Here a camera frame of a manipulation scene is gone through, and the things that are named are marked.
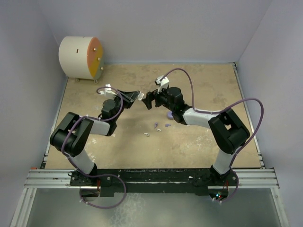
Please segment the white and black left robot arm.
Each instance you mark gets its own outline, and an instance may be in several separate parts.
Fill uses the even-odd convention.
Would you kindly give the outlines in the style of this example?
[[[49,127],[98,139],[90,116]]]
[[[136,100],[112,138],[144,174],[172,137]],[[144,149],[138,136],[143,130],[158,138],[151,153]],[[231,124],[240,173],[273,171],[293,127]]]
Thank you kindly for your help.
[[[144,97],[138,90],[125,92],[109,85],[98,88],[96,92],[106,98],[98,117],[69,112],[50,137],[50,145],[60,151],[75,170],[81,173],[80,178],[86,185],[95,184],[98,178],[97,166],[85,150],[89,135],[111,136],[123,110],[131,108],[136,100]]]

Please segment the white earbud charging case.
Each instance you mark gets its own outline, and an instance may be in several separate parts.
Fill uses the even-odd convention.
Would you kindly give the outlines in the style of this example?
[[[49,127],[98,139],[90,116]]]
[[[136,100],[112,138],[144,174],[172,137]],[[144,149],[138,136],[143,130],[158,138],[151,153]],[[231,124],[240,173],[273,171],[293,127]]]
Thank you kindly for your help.
[[[137,99],[138,99],[139,101],[141,101],[143,98],[144,98],[144,93],[141,92],[141,93],[138,95]]]

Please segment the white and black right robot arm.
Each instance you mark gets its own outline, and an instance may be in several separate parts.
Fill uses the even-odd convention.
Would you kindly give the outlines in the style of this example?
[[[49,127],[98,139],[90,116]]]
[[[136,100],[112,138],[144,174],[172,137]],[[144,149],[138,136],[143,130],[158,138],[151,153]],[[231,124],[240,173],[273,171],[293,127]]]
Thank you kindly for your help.
[[[211,181],[221,185],[227,180],[235,152],[243,147],[250,137],[249,130],[231,108],[219,113],[194,110],[185,103],[178,87],[169,87],[161,92],[148,92],[142,101],[149,110],[152,108],[152,101],[155,101],[155,107],[166,107],[172,111],[174,120],[180,124],[209,128],[219,147],[216,161],[211,167],[214,170],[210,174]]]

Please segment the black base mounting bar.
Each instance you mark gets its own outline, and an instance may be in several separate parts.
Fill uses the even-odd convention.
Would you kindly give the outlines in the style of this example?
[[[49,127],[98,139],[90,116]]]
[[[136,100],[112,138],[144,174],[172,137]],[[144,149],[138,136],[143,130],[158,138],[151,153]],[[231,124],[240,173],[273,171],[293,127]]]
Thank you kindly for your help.
[[[74,170],[68,173],[70,185],[100,197],[115,193],[190,193],[198,196],[228,197],[239,185],[234,171],[219,175],[210,168],[188,169],[97,169],[95,177]]]

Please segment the purple earbud charging case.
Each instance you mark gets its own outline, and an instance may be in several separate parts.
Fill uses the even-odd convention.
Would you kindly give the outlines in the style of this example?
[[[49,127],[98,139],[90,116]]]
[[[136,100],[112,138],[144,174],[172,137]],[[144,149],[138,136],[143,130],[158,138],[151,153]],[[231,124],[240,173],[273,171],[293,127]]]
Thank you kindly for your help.
[[[172,114],[172,111],[168,111],[168,112],[167,112],[167,118],[170,119],[170,120],[173,120],[173,119],[174,119],[173,114]]]

